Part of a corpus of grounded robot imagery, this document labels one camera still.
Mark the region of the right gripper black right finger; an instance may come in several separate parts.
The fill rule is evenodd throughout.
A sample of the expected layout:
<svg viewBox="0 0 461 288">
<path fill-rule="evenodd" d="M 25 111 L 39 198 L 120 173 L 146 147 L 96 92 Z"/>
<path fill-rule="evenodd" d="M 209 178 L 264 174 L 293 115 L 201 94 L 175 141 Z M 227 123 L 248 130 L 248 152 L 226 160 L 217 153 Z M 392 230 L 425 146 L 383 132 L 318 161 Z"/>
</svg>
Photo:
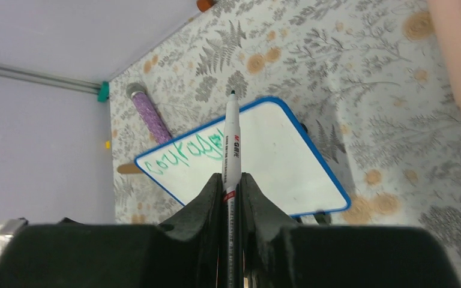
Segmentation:
<svg viewBox="0 0 461 288">
<path fill-rule="evenodd" d="M 243 173 L 252 287 L 461 287 L 443 246 L 409 226 L 301 224 Z"/>
</svg>

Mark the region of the purple glitter toy microphone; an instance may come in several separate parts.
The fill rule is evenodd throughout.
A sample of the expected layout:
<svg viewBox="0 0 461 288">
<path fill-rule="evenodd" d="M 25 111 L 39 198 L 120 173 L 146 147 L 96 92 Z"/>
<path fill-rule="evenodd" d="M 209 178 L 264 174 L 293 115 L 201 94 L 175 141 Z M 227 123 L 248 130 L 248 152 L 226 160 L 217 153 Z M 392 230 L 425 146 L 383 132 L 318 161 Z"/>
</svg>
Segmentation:
<svg viewBox="0 0 461 288">
<path fill-rule="evenodd" d="M 153 102 L 146 94 L 146 89 L 139 83 L 131 83 L 126 88 L 129 99 L 133 102 L 139 116 L 149 129 L 150 134 L 159 144 L 172 139 Z"/>
</svg>

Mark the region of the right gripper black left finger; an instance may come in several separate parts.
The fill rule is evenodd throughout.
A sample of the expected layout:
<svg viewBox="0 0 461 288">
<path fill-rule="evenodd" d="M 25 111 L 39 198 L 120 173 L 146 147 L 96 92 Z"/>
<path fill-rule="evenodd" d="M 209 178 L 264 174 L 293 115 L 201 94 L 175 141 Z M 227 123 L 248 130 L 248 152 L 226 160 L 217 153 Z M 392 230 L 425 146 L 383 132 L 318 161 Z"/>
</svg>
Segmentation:
<svg viewBox="0 0 461 288">
<path fill-rule="evenodd" d="M 0 287 L 215 287 L 221 175 L 160 224 L 26 226 L 0 257 Z"/>
</svg>

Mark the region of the green whiteboard marker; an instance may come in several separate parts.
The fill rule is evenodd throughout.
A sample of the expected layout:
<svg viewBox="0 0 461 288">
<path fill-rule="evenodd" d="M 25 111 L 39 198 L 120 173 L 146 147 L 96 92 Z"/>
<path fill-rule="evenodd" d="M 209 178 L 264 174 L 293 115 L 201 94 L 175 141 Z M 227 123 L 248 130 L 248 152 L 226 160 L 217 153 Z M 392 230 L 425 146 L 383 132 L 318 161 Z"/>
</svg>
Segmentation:
<svg viewBox="0 0 461 288">
<path fill-rule="evenodd" d="M 241 129 L 240 107 L 234 90 L 226 105 L 222 162 L 223 238 L 219 251 L 218 287 L 243 287 L 241 245 Z"/>
</svg>

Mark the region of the blue framed whiteboard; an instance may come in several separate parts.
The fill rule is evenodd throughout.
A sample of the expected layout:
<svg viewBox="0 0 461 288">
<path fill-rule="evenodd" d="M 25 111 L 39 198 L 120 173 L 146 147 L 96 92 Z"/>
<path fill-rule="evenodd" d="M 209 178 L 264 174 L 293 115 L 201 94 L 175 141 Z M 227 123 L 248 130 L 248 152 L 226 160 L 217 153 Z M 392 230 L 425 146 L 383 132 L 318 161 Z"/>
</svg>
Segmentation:
<svg viewBox="0 0 461 288">
<path fill-rule="evenodd" d="M 240 127 L 243 172 L 284 213 L 299 217 L 350 207 L 349 195 L 283 100 L 264 97 L 241 107 Z M 138 155 L 136 166 L 186 205 L 222 170 L 223 129 L 219 117 Z"/>
</svg>

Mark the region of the floral table mat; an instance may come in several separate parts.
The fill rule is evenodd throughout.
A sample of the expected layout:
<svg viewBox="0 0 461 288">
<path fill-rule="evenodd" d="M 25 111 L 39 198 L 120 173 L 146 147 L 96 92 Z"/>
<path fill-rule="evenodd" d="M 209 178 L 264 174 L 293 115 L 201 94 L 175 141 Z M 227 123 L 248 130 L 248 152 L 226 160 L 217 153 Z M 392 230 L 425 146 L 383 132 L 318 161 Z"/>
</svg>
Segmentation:
<svg viewBox="0 0 461 288">
<path fill-rule="evenodd" d="M 217 1 L 110 83 L 113 166 L 155 147 L 126 87 L 171 135 L 281 98 L 350 194 L 334 224 L 421 226 L 461 279 L 461 115 L 425 1 Z"/>
</svg>

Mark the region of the teal corner block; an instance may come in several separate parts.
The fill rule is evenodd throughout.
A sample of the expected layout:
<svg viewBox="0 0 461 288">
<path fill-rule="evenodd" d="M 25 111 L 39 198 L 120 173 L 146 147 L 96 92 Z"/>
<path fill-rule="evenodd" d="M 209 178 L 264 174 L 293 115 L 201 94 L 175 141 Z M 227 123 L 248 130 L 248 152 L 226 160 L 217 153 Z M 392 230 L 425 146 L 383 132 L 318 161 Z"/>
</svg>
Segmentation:
<svg viewBox="0 0 461 288">
<path fill-rule="evenodd" d="M 101 83 L 100 90 L 97 95 L 97 101 L 100 103 L 105 103 L 109 99 L 110 87 L 109 82 L 104 81 Z"/>
</svg>

